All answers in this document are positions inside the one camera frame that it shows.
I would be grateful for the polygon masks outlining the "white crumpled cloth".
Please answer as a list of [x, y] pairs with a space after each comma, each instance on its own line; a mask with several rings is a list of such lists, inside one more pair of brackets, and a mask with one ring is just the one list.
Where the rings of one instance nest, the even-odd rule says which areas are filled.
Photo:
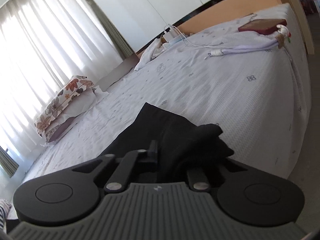
[[160, 38], [154, 39], [154, 41], [144, 50], [140, 57], [140, 61], [135, 66], [134, 70], [139, 71], [150, 61], [157, 58], [161, 53], [165, 52], [170, 47], [169, 42], [162, 43]]

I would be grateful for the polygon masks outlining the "right green curtain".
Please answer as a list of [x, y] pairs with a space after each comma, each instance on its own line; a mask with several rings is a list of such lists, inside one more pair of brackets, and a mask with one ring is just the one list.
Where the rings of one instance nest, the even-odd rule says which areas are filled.
[[95, 3], [94, 0], [85, 0], [89, 7], [93, 10], [94, 14], [98, 18], [100, 24], [103, 26], [104, 30], [107, 32], [111, 41], [115, 45], [116, 50], [123, 56], [125, 59], [131, 55], [135, 55], [135, 52], [127, 43], [125, 38], [121, 35], [119, 30], [114, 26], [114, 24], [108, 19], [106, 14], [102, 9]]

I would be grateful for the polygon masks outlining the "green curtain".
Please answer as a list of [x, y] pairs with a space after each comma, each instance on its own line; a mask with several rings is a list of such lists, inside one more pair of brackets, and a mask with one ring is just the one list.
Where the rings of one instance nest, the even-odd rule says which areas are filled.
[[89, 7], [93, 10], [94, 14], [98, 18], [100, 24], [103, 26], [104, 30], [107, 32], [111, 41], [115, 45], [116, 50], [123, 56], [125, 59], [131, 55], [135, 55], [135, 52], [127, 43], [125, 38], [121, 35], [119, 30], [114, 26], [114, 24], [108, 19], [106, 14], [102, 9], [95, 3], [94, 0], [85, 0]]
[[14, 159], [12, 159], [8, 152], [2, 147], [0, 147], [0, 163], [9, 178], [11, 178], [19, 168], [19, 164], [14, 161]]

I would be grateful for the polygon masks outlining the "floral pillow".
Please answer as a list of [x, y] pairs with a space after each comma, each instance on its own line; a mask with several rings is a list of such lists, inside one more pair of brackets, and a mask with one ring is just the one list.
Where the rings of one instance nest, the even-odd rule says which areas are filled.
[[94, 83], [86, 76], [74, 75], [67, 84], [60, 89], [51, 102], [36, 118], [34, 125], [40, 137], [44, 137], [49, 125], [68, 107], [68, 105], [84, 91], [92, 88]]

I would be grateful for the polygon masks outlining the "red smartphone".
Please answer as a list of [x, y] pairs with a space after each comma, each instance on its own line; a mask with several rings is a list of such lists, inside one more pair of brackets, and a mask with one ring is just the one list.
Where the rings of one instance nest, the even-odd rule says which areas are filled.
[[285, 19], [259, 19], [248, 22], [238, 28], [239, 32], [255, 31], [262, 35], [270, 35], [278, 30], [277, 25], [287, 26]]

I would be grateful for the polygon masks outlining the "wooden bed headboard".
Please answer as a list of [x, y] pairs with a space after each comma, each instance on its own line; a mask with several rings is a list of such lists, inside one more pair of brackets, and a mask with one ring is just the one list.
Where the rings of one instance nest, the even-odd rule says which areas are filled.
[[186, 34], [198, 33], [211, 26], [286, 3], [289, 3], [295, 13], [307, 54], [313, 55], [315, 46], [300, 0], [211, 0], [175, 22], [173, 26], [178, 27]]

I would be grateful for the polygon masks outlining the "left green curtain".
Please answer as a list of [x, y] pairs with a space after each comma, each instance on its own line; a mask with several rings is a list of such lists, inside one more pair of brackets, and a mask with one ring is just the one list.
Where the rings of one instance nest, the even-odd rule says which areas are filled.
[[2, 147], [0, 147], [0, 163], [9, 178], [11, 178], [19, 168], [19, 164], [14, 161], [14, 159], [12, 159], [8, 152]]

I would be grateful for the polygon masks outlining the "white patterned bed sheet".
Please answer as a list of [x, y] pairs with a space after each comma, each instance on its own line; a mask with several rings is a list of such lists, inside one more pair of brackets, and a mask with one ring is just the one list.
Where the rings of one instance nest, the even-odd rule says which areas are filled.
[[[210, 56], [206, 44], [233, 47], [266, 42], [238, 32], [252, 20], [285, 19], [291, 37], [283, 48]], [[311, 95], [302, 35], [290, 5], [282, 4], [221, 23], [178, 42], [109, 88], [75, 126], [37, 159], [26, 180], [97, 157], [133, 123], [145, 103], [196, 125], [216, 124], [233, 159], [288, 178], [308, 125]]]

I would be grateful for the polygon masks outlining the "white and mauve pillow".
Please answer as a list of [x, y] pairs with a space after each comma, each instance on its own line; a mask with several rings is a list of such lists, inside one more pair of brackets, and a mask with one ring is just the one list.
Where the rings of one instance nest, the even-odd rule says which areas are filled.
[[103, 92], [100, 87], [93, 87], [85, 90], [79, 96], [76, 96], [62, 113], [44, 130], [44, 141], [50, 144], [60, 137], [74, 120], [81, 114], [87, 112], [101, 100], [107, 97], [108, 92]]

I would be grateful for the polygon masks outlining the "white charger plug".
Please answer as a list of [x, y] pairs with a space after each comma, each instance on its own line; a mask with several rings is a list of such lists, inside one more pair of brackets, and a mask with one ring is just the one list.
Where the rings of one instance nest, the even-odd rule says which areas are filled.
[[166, 42], [173, 41], [176, 37], [179, 37], [179, 34], [176, 32], [175, 29], [170, 29], [169, 31], [165, 31], [163, 38]]

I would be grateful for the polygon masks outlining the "black pants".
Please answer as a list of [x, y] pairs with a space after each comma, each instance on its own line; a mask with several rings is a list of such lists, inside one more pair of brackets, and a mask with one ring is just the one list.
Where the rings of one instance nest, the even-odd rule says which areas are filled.
[[135, 165], [131, 181], [170, 183], [184, 181], [189, 171], [211, 176], [217, 165], [234, 151], [220, 139], [215, 124], [196, 126], [183, 116], [145, 103], [134, 122], [102, 154], [124, 157], [133, 150], [147, 150], [157, 141], [157, 163]]

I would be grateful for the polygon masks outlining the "blue white striped garment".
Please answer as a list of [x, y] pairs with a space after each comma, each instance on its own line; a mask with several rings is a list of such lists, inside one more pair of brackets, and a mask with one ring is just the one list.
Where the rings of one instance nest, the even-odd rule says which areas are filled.
[[6, 220], [12, 204], [5, 200], [0, 199], [0, 228], [2, 231], [6, 232]]

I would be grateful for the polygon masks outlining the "white sheer curtain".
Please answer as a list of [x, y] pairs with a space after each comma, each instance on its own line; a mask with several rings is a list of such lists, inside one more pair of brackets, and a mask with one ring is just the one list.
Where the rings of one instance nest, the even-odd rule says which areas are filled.
[[34, 122], [74, 75], [99, 81], [122, 57], [85, 0], [10, 0], [1, 7], [1, 146], [24, 160]]

